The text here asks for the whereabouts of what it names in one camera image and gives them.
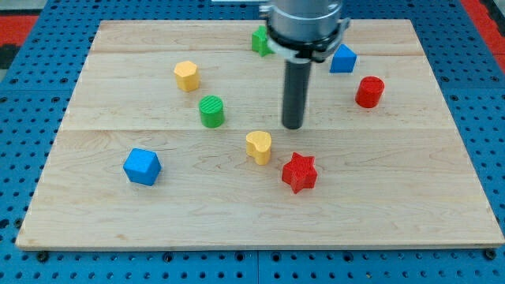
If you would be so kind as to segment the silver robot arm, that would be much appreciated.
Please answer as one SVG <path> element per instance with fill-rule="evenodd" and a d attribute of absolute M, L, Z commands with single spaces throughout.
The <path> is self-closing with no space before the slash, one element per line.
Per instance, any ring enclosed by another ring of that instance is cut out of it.
<path fill-rule="evenodd" d="M 342 17 L 341 0 L 271 0 L 259 12 L 267 45 L 288 62 L 324 62 L 340 46 L 350 18 Z"/>

